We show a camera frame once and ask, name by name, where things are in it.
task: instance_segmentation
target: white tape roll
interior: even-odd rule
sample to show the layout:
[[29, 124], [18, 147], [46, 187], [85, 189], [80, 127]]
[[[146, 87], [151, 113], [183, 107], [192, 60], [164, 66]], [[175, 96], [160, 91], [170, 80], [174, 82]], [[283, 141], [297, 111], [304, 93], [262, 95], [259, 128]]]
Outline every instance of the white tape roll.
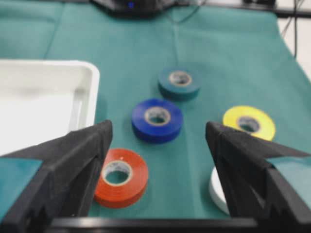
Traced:
[[217, 169], [215, 167], [212, 170], [212, 174], [209, 180], [209, 193], [218, 208], [224, 211], [227, 215], [230, 215], [227, 202], [225, 200], [225, 194], [218, 177]]

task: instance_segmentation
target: blue light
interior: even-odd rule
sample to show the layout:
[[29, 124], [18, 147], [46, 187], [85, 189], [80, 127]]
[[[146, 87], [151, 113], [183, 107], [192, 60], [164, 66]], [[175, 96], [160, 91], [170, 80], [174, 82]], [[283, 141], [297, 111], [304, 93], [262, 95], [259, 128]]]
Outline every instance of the blue light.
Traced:
[[133, 9], [133, 8], [134, 8], [134, 3], [133, 3], [132, 1], [130, 1], [130, 2], [128, 3], [128, 7], [131, 8], [131, 9]]

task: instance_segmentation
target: yellow tape roll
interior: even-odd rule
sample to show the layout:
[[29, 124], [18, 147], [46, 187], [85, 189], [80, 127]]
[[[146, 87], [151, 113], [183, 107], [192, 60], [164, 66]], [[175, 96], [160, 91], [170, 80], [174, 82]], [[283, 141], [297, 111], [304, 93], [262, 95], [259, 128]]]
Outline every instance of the yellow tape roll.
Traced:
[[250, 106], [241, 105], [228, 109], [224, 114], [223, 124], [269, 141], [276, 134], [272, 119], [262, 110]]

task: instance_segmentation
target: red tape roll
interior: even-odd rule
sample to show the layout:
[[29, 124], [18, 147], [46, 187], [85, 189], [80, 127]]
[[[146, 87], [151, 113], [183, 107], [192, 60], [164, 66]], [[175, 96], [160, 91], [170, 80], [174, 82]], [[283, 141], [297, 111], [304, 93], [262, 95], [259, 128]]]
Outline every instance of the red tape roll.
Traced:
[[[110, 183], [106, 177], [112, 171], [128, 174], [119, 184]], [[110, 149], [107, 153], [94, 199], [105, 207], [123, 208], [134, 204], [144, 194], [148, 182], [148, 167], [135, 152], [127, 149]]]

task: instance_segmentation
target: blue tape roll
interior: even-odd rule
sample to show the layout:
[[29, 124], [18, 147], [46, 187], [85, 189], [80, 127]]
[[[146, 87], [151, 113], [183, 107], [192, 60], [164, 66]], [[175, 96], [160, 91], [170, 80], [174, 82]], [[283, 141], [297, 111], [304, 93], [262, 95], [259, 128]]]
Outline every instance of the blue tape roll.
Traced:
[[173, 100], [190, 100], [200, 90], [200, 80], [195, 71], [183, 67], [163, 70], [158, 79], [161, 94]]
[[181, 110], [167, 100], [150, 99], [132, 112], [135, 135], [147, 142], [164, 143], [176, 138], [183, 122]]

